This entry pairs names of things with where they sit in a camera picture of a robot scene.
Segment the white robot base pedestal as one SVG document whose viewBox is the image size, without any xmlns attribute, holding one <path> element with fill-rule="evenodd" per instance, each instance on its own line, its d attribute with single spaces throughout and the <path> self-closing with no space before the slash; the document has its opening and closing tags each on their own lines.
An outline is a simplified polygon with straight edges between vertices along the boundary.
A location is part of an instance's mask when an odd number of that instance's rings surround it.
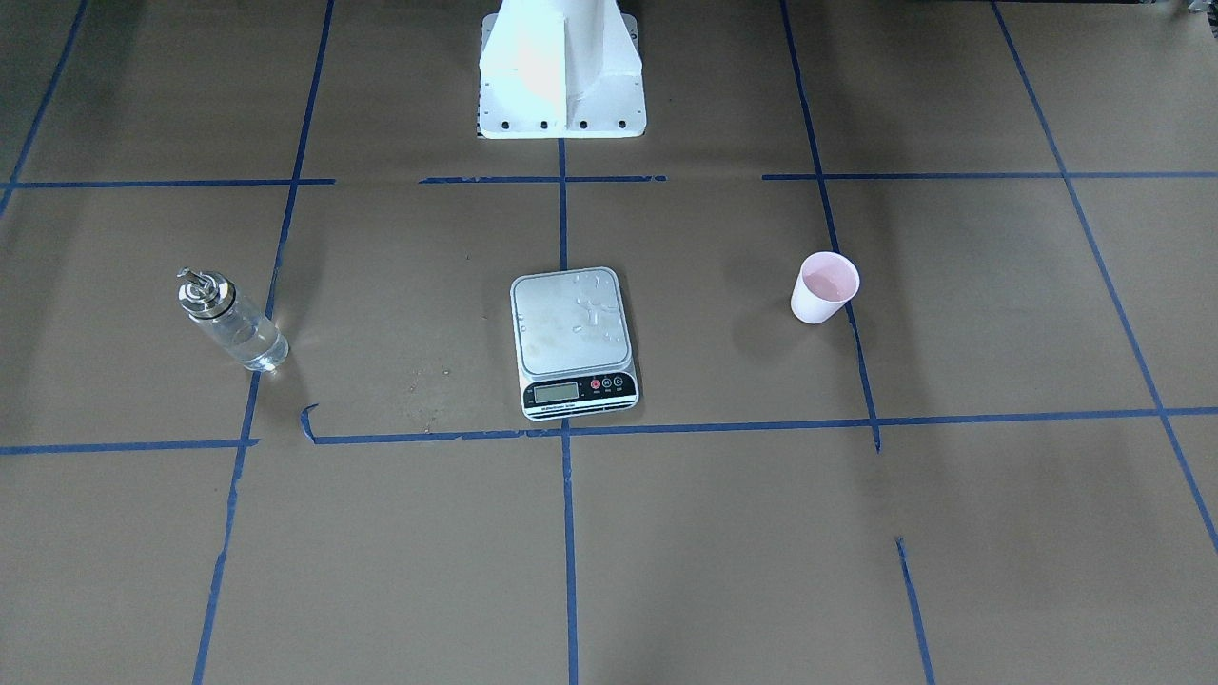
<svg viewBox="0 0 1218 685">
<path fill-rule="evenodd" d="M 637 20 L 618 1 L 503 1 L 481 21 L 477 133 L 491 140 L 643 137 Z"/>
</svg>

